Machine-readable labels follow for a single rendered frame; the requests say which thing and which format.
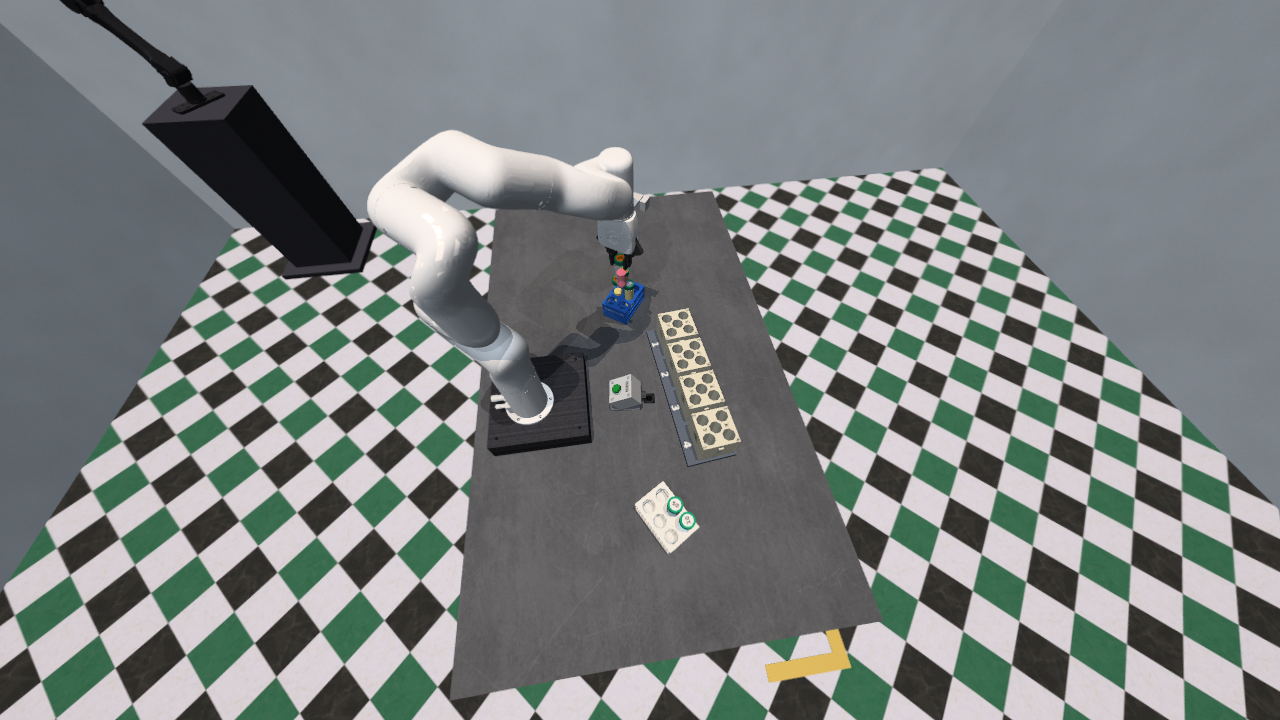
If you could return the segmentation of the white tube rack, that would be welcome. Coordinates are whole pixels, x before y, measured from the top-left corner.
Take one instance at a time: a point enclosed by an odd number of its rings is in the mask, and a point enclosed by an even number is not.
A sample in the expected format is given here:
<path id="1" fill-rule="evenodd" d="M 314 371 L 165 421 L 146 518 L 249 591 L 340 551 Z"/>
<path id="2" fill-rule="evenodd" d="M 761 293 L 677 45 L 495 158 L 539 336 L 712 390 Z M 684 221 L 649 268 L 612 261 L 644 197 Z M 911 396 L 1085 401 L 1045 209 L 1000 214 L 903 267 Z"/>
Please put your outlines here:
<path id="1" fill-rule="evenodd" d="M 667 503 L 668 500 L 673 496 L 675 495 L 666 486 L 666 483 L 660 482 L 659 486 L 652 489 L 635 505 L 635 510 L 637 511 L 640 518 L 643 518 L 643 521 L 645 521 L 646 527 L 652 530 L 653 536 L 657 537 L 657 541 L 659 541 L 660 546 L 666 550 L 668 555 L 672 553 L 680 544 L 684 543 L 684 541 L 686 541 L 690 536 L 692 536 L 692 533 L 699 528 L 696 523 L 695 527 L 692 527 L 692 529 L 690 529 L 689 532 L 682 532 L 678 529 L 678 518 L 681 516 L 682 512 L 687 511 L 686 509 L 682 509 L 682 511 L 678 512 L 676 518 L 669 516 L 669 514 L 667 512 Z"/>

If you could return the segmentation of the blue tube rack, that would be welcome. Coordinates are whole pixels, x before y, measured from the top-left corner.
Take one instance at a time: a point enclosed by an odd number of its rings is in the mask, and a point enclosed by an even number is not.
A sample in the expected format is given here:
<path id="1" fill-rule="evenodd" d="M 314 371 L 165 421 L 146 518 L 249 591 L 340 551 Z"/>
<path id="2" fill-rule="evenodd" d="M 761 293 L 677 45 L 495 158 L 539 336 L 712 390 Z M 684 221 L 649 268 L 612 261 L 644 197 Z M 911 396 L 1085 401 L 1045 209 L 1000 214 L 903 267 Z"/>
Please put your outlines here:
<path id="1" fill-rule="evenodd" d="M 611 299 L 609 302 L 607 302 L 608 299 Z M 614 299 L 617 300 L 617 302 L 614 301 Z M 625 299 L 625 288 L 623 288 L 623 293 L 621 296 L 616 296 L 614 291 L 612 290 L 611 293 L 605 297 L 605 300 L 602 304 L 603 313 L 604 313 L 605 316 L 609 316 L 611 319 L 614 319 L 616 322 L 621 322 L 625 325 L 627 325 L 628 320 L 631 319 L 631 316 L 634 316 L 634 313 L 637 310 L 639 305 L 643 302 L 643 299 L 644 299 L 644 286 L 643 284 L 637 284 L 636 282 L 634 282 L 634 299 L 632 300 L 626 300 Z M 625 304 L 627 304 L 628 306 L 626 306 Z M 632 304 L 634 304 L 634 306 L 632 306 Z"/>

